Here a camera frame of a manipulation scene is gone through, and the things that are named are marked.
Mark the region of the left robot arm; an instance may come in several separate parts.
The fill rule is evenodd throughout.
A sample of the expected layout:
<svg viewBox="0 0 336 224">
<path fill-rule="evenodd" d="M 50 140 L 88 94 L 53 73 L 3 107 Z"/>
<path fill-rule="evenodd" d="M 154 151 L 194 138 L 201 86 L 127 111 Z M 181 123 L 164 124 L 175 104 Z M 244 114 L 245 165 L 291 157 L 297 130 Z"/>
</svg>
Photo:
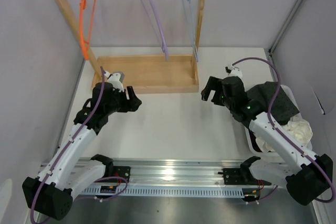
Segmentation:
<svg viewBox="0 0 336 224">
<path fill-rule="evenodd" d="M 38 212 L 56 220 L 63 219 L 75 199 L 92 183 L 114 179 L 113 160 L 95 155 L 75 174 L 72 172 L 83 152 L 98 136 L 113 113 L 135 112 L 142 104 L 132 86 L 98 82 L 77 113 L 71 132 L 48 165 L 35 178 L 27 177 L 23 192 L 30 208 L 30 220 Z"/>
</svg>

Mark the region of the dark grey dotted skirt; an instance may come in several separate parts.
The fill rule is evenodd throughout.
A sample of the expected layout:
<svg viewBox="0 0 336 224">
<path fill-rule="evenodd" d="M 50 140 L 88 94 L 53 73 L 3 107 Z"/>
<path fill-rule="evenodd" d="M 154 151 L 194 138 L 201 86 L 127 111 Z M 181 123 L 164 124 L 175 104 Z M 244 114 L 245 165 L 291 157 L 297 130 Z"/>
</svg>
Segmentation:
<svg viewBox="0 0 336 224">
<path fill-rule="evenodd" d="M 275 94 L 277 87 L 276 82 L 265 82 L 253 86 L 247 91 L 250 99 L 258 101 L 265 112 L 268 111 L 270 102 Z M 280 87 L 279 92 L 272 104 L 271 115 L 280 125 L 285 125 L 295 115 L 299 114 L 298 108 L 290 100 L 283 88 Z"/>
</svg>

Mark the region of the light blue wire hanger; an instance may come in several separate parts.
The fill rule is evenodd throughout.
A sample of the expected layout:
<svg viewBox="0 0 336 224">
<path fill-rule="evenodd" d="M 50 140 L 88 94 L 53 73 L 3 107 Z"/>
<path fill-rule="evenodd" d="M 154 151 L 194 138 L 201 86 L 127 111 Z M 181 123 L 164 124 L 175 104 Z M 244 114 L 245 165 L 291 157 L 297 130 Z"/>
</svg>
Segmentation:
<svg viewBox="0 0 336 224">
<path fill-rule="evenodd" d="M 193 54 L 196 62 L 198 62 L 198 49 L 196 47 L 196 35 L 194 30 L 194 15 L 191 0 L 182 0 L 184 18 L 187 25 L 187 31 L 190 38 Z"/>
</svg>

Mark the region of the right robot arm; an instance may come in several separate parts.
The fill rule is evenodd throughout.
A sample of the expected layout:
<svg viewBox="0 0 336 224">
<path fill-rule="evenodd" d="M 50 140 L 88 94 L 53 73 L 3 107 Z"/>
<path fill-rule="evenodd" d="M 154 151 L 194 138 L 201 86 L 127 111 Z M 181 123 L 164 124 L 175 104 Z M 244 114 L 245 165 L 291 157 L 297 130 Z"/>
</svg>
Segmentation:
<svg viewBox="0 0 336 224">
<path fill-rule="evenodd" d="M 226 107 L 237 122 L 262 137 L 285 162 L 276 165 L 255 157 L 249 166 L 240 170 L 239 176 L 244 183 L 251 184 L 258 179 L 284 187 L 303 206 L 313 200 L 323 202 L 320 195 L 328 189 L 332 196 L 327 202 L 335 200 L 332 159 L 301 146 L 258 101 L 247 96 L 240 77 L 211 76 L 201 91 L 203 101 L 208 100 L 211 91 L 215 92 L 212 98 L 215 105 Z"/>
</svg>

